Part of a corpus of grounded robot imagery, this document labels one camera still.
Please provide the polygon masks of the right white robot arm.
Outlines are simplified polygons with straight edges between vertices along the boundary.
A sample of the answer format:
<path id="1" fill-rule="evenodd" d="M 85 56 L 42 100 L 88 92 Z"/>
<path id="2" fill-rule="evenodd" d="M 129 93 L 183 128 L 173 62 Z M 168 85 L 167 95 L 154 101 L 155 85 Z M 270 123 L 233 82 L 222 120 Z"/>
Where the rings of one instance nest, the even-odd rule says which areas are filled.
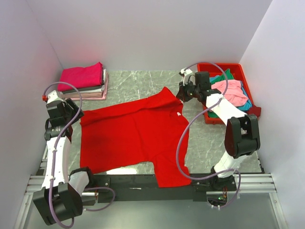
<path id="1" fill-rule="evenodd" d="M 181 174 L 192 180 L 209 180 L 214 190 L 220 190 L 234 173 L 239 172 L 240 164 L 253 152 L 260 148 L 258 118 L 254 114 L 247 114 L 239 110 L 226 98 L 231 80 L 224 73 L 224 88 L 221 90 L 209 80 L 208 72 L 193 73 L 190 69 L 182 69 L 180 75 L 183 80 L 179 83 L 176 95 L 182 102 L 195 98 L 206 109 L 201 113 L 213 111 L 226 126 L 224 147 L 225 152 L 219 162 L 213 166 L 211 173 L 205 177 L 191 177 L 185 172 Z"/>

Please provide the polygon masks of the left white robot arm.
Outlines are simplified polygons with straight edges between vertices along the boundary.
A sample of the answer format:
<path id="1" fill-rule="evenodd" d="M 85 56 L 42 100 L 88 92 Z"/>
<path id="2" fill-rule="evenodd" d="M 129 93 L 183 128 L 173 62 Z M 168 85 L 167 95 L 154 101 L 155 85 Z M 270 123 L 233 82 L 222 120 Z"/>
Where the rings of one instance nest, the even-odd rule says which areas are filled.
<path id="1" fill-rule="evenodd" d="M 46 225 L 74 220 L 82 214 L 83 191 L 95 187 L 95 179 L 88 167 L 76 169 L 69 178 L 68 153 L 71 147 L 72 124 L 84 116 L 84 112 L 71 99 L 48 99 L 49 118 L 45 123 L 44 138 L 48 159 L 41 190 L 34 192 L 33 202 Z"/>

